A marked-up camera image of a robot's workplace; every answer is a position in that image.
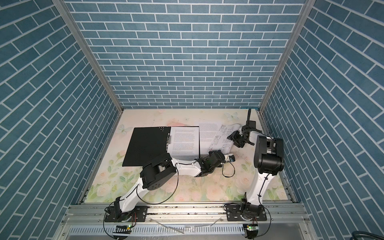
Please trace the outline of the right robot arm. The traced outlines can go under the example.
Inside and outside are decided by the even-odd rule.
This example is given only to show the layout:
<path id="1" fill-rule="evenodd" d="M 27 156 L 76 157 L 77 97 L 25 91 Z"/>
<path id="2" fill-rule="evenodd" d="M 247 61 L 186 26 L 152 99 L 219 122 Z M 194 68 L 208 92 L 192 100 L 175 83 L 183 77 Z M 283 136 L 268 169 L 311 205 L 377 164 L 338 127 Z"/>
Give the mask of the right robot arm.
<path id="1" fill-rule="evenodd" d="M 262 205 L 263 195 L 271 180 L 284 169 L 284 140 L 272 138 L 260 130 L 250 126 L 242 126 L 232 132 L 228 140 L 238 148 L 245 144 L 255 146 L 254 167 L 258 171 L 252 181 L 251 188 L 245 193 L 246 204 Z"/>

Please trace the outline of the technical drawing paper sheet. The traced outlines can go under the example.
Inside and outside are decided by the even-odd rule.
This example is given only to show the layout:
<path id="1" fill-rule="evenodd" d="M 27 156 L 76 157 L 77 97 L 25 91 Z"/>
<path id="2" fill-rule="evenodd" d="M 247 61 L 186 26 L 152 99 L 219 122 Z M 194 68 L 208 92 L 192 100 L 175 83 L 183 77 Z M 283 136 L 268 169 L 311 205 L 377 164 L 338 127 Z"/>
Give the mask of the technical drawing paper sheet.
<path id="1" fill-rule="evenodd" d="M 208 150 L 220 150 L 224 155 L 229 154 L 234 142 L 232 140 L 228 140 L 228 136 L 230 136 L 233 132 L 238 131 L 240 127 L 240 124 L 222 125 L 214 136 Z"/>

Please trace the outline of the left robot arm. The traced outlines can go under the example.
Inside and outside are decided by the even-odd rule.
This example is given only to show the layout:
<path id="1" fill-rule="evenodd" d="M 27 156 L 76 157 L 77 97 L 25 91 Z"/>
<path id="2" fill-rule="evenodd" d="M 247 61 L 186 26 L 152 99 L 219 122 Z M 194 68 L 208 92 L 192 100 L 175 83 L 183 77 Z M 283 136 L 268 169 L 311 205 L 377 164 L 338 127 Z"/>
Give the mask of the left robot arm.
<path id="1" fill-rule="evenodd" d="M 205 177 L 214 170 L 227 163 L 232 154 L 223 154 L 220 150 L 210 151 L 209 155 L 192 161 L 178 160 L 169 153 L 154 158 L 143 167 L 134 186 L 125 195 L 116 198 L 114 210 L 116 215 L 131 212 L 142 197 L 149 191 L 162 187 L 174 175 L 190 176 L 195 178 Z"/>

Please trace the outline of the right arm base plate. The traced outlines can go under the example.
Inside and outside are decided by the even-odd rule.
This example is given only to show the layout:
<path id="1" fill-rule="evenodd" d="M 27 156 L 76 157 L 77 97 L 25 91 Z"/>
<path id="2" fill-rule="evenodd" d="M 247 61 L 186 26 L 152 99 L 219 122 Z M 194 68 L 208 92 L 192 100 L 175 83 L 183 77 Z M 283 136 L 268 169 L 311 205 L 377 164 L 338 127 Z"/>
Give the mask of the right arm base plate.
<path id="1" fill-rule="evenodd" d="M 228 203 L 223 205 L 228 222 L 255 221 L 263 222 L 267 220 L 266 211 L 256 206 L 256 211 L 242 209 L 239 204 Z"/>

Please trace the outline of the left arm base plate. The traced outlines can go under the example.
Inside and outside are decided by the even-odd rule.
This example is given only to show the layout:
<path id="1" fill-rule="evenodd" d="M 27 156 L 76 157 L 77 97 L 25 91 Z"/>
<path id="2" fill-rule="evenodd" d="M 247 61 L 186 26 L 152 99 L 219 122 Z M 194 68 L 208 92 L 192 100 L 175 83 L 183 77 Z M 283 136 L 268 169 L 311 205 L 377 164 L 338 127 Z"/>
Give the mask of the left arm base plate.
<path id="1" fill-rule="evenodd" d="M 120 209 L 115 208 L 114 206 L 108 207 L 106 210 L 106 215 L 104 217 L 104 222 L 107 223 L 141 223 L 146 220 L 148 207 L 146 206 L 136 206 L 132 211 L 122 213 Z"/>

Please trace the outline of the text printed paper sheet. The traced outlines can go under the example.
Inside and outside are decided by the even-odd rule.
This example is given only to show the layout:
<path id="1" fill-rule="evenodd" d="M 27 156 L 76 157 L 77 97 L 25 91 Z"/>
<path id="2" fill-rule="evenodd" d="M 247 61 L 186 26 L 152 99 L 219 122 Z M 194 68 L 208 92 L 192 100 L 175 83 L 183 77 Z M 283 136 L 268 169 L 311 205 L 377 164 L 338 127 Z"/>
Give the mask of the text printed paper sheet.
<path id="1" fill-rule="evenodd" d="M 171 127 L 167 152 L 177 160 L 198 159 L 200 157 L 199 127 Z"/>

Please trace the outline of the red folder with black inside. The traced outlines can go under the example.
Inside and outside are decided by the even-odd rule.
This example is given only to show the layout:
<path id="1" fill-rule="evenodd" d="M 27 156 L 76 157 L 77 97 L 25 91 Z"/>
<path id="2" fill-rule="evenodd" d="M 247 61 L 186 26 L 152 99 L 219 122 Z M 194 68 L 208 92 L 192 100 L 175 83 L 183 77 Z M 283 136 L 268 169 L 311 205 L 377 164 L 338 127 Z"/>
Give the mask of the red folder with black inside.
<path id="1" fill-rule="evenodd" d="M 134 128 L 122 163 L 123 167 L 142 167 L 168 153 L 171 127 Z"/>

